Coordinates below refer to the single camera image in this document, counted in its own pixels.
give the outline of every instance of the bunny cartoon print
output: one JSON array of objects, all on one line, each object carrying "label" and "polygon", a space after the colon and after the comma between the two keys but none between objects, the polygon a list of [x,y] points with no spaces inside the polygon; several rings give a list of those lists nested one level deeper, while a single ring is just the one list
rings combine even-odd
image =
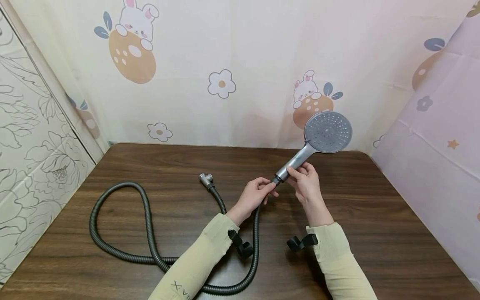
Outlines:
[{"label": "bunny cartoon print", "polygon": [[152,51],[153,20],[158,18],[158,9],[152,4],[145,4],[142,9],[137,7],[136,0],[123,0],[125,7],[121,11],[120,23],[115,29],[121,36],[128,32],[137,35],[145,50]]},{"label": "bunny cartoon print", "polygon": [[308,70],[303,75],[303,80],[297,80],[293,85],[293,122],[302,129],[311,116],[320,111],[333,111],[333,101],[343,96],[342,92],[333,95],[333,85],[325,83],[323,95],[318,91],[317,84],[313,81],[313,70]]},{"label": "bunny cartoon print", "polygon": [[108,12],[103,13],[105,28],[97,26],[97,36],[108,39],[113,63],[128,80],[137,84],[149,82],[156,72],[153,55],[153,21],[160,16],[158,9],[145,4],[141,9],[136,0],[123,0],[120,20],[113,28]]}]

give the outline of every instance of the star print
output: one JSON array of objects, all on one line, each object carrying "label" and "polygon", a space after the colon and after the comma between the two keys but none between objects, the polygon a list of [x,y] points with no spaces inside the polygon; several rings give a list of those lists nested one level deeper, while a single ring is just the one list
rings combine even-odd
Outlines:
[{"label": "star print", "polygon": [[453,141],[448,141],[448,148],[452,148],[455,150],[455,148],[460,145],[459,143],[456,142],[456,140]]}]

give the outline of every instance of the gray shower head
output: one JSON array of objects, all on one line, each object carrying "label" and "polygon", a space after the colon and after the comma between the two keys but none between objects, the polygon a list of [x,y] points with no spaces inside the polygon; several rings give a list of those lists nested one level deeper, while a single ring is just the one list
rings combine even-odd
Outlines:
[{"label": "gray shower head", "polygon": [[335,153],[345,149],[352,139],[352,125],[342,114],[322,111],[305,124],[305,145],[287,162],[272,179],[277,185],[288,178],[287,167],[297,169],[313,153]]}]

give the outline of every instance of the sleeve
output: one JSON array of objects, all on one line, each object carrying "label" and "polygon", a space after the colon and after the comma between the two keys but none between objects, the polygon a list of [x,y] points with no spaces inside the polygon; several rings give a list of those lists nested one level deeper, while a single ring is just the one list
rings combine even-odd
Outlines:
[{"label": "sleeve", "polygon": [[313,250],[334,300],[377,299],[338,223],[312,228],[307,226],[307,232],[317,236],[318,244]]},{"label": "sleeve", "polygon": [[226,215],[216,215],[190,248],[170,267],[149,300],[192,300],[213,267],[227,253],[229,230],[239,228]]}]

